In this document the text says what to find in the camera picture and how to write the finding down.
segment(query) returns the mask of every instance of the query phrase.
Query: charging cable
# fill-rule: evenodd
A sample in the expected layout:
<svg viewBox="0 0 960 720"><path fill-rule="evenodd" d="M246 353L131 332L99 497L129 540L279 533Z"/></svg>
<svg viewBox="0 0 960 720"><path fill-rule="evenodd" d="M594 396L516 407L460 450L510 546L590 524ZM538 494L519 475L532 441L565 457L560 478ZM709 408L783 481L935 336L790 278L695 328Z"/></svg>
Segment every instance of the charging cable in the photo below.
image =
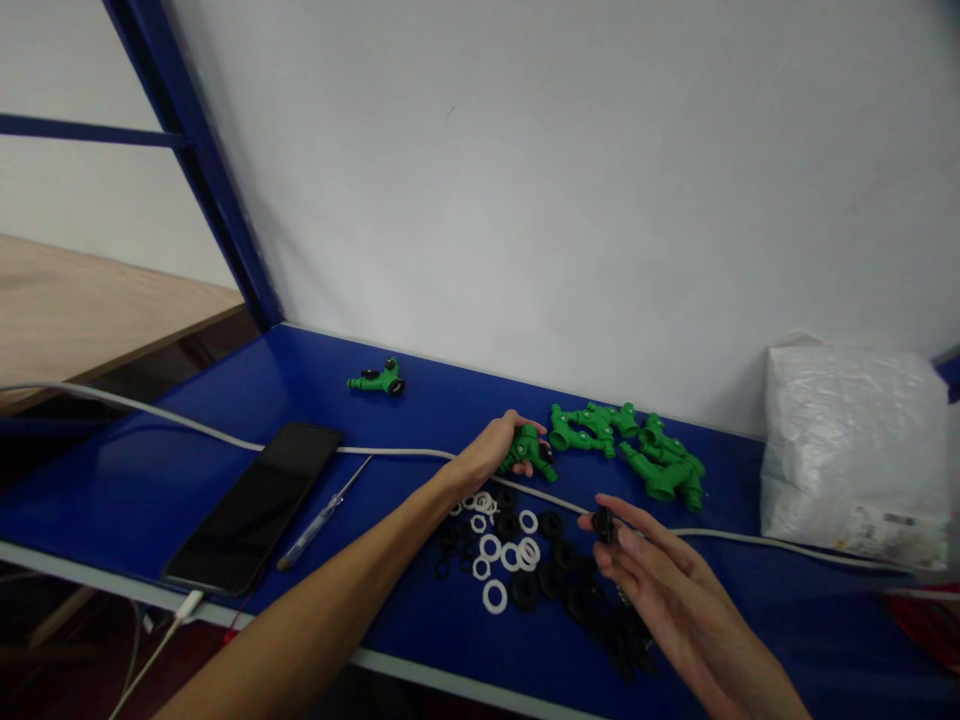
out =
<svg viewBox="0 0 960 720"><path fill-rule="evenodd" d="M139 685L140 681L143 680L143 676L147 674L147 671L157 661L157 658L160 657L160 653L163 652L163 649L170 642L170 639L183 624L184 620L193 615L193 611L197 609L197 606L202 600L203 593L199 590L194 590L187 595L187 599L183 601L183 605L181 605L180 609L174 614L173 622L170 623L170 628L167 630L167 634L163 636L163 640L160 641L157 649L153 651L153 655L151 655L150 659L147 660L147 664L143 666L143 669L140 670L140 673L137 675L137 677L134 678L132 683L130 683L130 687L127 688L126 692L120 696L120 702L117 703L117 707L115 707L113 712L110 714L109 720L116 720L117 716L120 714L120 711L123 709L123 706L133 694L133 691L137 689L137 685Z"/></svg>
<svg viewBox="0 0 960 720"><path fill-rule="evenodd" d="M161 410L158 407L152 405L146 405L136 400L130 400L128 398L122 397L120 395L114 395L113 393L108 393L103 390L97 390L96 388L89 388L84 385L75 385L73 383L25 383L22 385L6 385L0 386L0 392L7 390L26 390L31 388L54 388L57 390L63 390L65 392L77 393L78 395L89 395L90 397L99 398L100 400L106 400L108 402L116 403L117 405L126 405L127 407L134 408L135 410L140 410L150 415L156 415L157 417L163 418L164 420L169 420L170 422L175 422L180 425L184 425L188 428L196 430L197 432L203 433L204 435L209 435L212 438L216 438L225 443L229 443L235 447L243 448L244 450L252 450L253 452L260 452L263 450L264 446L257 443L247 442L246 440L241 440L235 438L232 435L227 435L224 432L220 432L212 427L198 423L196 420L191 420L190 418L185 418L182 415L177 415L176 413L169 412L167 410ZM437 457L443 458L445 460L453 460L456 455L453 453L444 452L443 450L427 450L427 449L407 449L407 448L354 448L354 447L339 447L337 452L349 453L356 455L391 455L391 456L420 456L420 457ZM536 488L529 487L527 485L521 485L520 483L515 483L512 480L507 480L498 475L493 475L492 480L500 483L501 485L506 485L507 487L513 488L517 492L522 492L527 495L532 495L533 497L540 498L546 502L552 503L558 507L562 507L565 510L570 512L577 513L578 515L585 515L589 512L586 508L579 507L574 505L571 502L567 502L561 498L555 497L548 493L537 490ZM749 543L752 545L763 545L765 547L778 548L780 550L788 550L790 552L798 553L800 555L805 555L815 560L823 560L825 562L836 563L838 565L847 565L849 567L863 568L867 570L886 570L893 572L906 572L912 573L911 568L907 568L901 565L894 565L891 563L883 562L874 562L872 560L858 560L851 557L843 557L840 555L829 555L827 553L817 552L816 550L808 550L807 548L800 547L798 545L793 545L788 542L783 542L781 540L774 540L772 538L764 537L755 537L753 535L738 535L737 533L728 533L723 530L709 530L707 528L678 528L673 530L674 533L680 536L700 536L700 537L712 537L719 538L721 540L731 540L733 542Z"/></svg>

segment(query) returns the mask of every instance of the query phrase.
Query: smartphone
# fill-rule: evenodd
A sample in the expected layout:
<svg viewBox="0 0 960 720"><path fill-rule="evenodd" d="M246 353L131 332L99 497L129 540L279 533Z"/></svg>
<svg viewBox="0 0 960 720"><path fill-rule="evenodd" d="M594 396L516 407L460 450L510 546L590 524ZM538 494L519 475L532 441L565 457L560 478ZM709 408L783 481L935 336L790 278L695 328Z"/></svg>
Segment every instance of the smartphone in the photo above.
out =
<svg viewBox="0 0 960 720"><path fill-rule="evenodd" d="M163 580L245 594L339 444L338 430L306 423L280 428L167 563Z"/></svg>

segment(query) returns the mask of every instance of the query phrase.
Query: screwdriver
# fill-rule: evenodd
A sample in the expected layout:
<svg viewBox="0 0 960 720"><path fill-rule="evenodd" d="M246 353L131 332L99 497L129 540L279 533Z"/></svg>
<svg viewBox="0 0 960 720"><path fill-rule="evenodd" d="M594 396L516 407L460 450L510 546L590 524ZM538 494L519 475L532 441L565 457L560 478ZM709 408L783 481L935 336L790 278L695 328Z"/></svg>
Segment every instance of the screwdriver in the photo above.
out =
<svg viewBox="0 0 960 720"><path fill-rule="evenodd" d="M313 522L310 523L310 526L303 531L303 535L300 536L300 539L297 540L290 547L290 549L287 550L286 554L277 562L277 570L289 570L293 567L293 564L303 554L303 551L306 550L307 545L310 544L310 541L313 540L317 533L323 529L323 526L327 524L327 520L329 520L333 515L333 511L336 510L337 506L343 502L343 496L346 494L347 490L350 489L350 486L353 485L353 481L360 477L360 473L363 472L363 469L371 460L373 460L373 455L368 456L367 459L363 461L363 465L360 466L360 469L353 474L353 477L347 480L347 484L340 488L340 492L330 498L330 502L328 502L326 507L320 511L320 514L313 519Z"/></svg>

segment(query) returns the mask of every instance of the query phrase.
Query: wooden surface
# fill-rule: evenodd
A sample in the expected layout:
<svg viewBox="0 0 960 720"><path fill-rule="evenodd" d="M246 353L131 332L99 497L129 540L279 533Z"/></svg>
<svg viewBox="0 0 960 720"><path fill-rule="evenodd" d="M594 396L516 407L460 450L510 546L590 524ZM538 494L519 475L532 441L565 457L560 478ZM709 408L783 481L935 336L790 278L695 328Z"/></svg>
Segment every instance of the wooden surface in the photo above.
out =
<svg viewBox="0 0 960 720"><path fill-rule="evenodd" d="M0 234L0 385L89 380L243 307L236 290ZM48 395L0 394L0 414Z"/></svg>

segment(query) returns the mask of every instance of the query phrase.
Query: hand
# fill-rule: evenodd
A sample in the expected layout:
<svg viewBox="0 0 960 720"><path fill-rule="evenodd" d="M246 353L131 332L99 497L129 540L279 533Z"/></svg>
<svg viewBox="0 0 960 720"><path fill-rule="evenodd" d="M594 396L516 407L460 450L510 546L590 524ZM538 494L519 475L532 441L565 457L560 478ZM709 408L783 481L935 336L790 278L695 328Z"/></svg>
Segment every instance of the hand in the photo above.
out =
<svg viewBox="0 0 960 720"><path fill-rule="evenodd" d="M617 542L597 566L626 593L670 664L713 718L809 718L783 667L740 615L700 554L650 513L608 495ZM592 515L578 524L593 531Z"/></svg>
<svg viewBox="0 0 960 720"><path fill-rule="evenodd" d="M520 417L516 410L507 410L503 417L491 420L487 428L463 449L456 460L450 461L448 467L454 471L454 477L462 485L460 497L475 493L496 472L510 450L514 430L523 425L533 425L541 435L547 432L540 423ZM511 470L518 475L533 477L533 465L529 460L517 463Z"/></svg>

